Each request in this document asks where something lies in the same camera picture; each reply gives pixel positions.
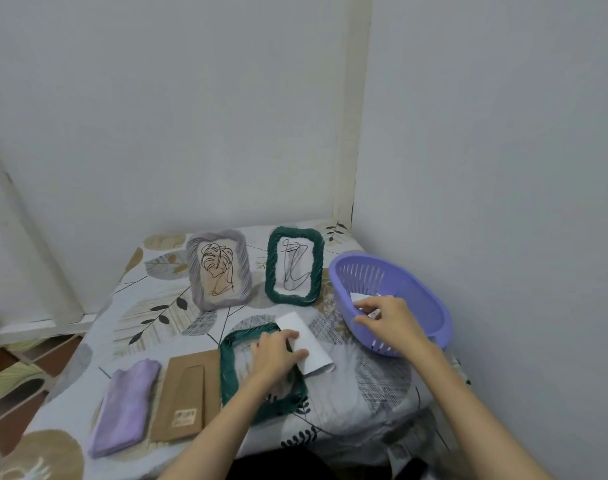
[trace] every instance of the gray picture frame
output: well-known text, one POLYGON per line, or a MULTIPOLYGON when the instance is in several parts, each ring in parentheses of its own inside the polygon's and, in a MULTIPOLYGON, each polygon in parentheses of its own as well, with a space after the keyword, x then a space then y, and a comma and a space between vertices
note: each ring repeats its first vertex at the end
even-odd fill
POLYGON ((248 263, 248 251, 246 251, 246 237, 244 234, 235 229, 228 229, 218 232, 197 232, 189 238, 186 243, 188 251, 189 263, 189 280, 191 282, 191 290, 193 291, 193 303, 205 312, 217 310, 218 308, 226 308, 227 306, 245 305, 251 299, 251 290, 253 288, 253 277, 251 268, 248 263), (241 281, 241 289, 236 291, 234 298, 224 298, 217 301, 211 301, 206 297, 200 273, 203 271, 198 247, 202 242, 216 242, 220 239, 230 239, 236 243, 234 250, 237 256, 237 276, 241 281))

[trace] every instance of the green picture frame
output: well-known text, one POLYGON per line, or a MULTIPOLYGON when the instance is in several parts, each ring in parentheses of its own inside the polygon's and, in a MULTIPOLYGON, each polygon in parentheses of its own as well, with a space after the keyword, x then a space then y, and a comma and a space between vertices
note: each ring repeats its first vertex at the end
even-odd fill
POLYGON ((297 229, 294 227, 277 227, 268 240, 268 257, 266 259, 266 296, 273 303, 309 306, 315 303, 322 290, 322 268, 324 267, 324 238, 315 229, 297 229), (310 291, 306 296, 284 295, 275 291, 275 268, 277 266, 277 246, 282 237, 291 239, 308 239, 313 243, 313 266, 310 271, 310 291))
MULTIPOLYGON (((232 331, 222 340, 220 344, 220 393, 223 406, 226 406, 239 389, 239 380, 235 370, 235 346, 241 342, 259 339, 263 332, 273 333, 279 330, 280 327, 276 323, 267 323, 245 330, 232 331)), ((288 342, 286 347, 291 351, 288 342)), ((291 414, 298 409, 302 400, 308 394, 308 388, 297 365, 291 369, 288 378, 293 383, 289 395, 274 401, 264 401, 253 417, 252 424, 291 414)))

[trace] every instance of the basket handle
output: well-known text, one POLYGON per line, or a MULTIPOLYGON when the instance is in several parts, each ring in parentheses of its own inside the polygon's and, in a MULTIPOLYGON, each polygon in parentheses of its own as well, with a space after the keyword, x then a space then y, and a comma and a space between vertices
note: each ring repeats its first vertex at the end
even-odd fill
POLYGON ((429 340, 434 342, 437 347, 444 350, 446 347, 448 347, 448 344, 450 344, 450 338, 452 337, 452 335, 452 329, 447 322, 444 323, 444 325, 439 330, 426 336, 429 340))

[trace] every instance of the person's left arm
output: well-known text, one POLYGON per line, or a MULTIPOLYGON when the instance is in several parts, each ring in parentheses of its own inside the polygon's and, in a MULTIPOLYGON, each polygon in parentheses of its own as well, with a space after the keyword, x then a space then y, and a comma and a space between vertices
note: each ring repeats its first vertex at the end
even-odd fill
POLYGON ((294 330, 262 333, 252 345, 253 368, 248 379, 215 419, 193 440, 159 480, 219 480, 226 477, 251 421, 270 388, 308 356, 306 349, 289 352, 294 330))

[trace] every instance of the barcode sticker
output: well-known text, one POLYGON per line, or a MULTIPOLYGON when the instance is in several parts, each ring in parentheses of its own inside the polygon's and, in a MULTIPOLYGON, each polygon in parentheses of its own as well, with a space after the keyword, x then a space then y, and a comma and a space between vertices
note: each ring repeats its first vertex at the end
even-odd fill
POLYGON ((175 411, 175 414, 173 414, 173 422, 171 423, 171 428, 178 428, 179 426, 190 426, 195 422, 196 415, 196 409, 180 409, 175 411))

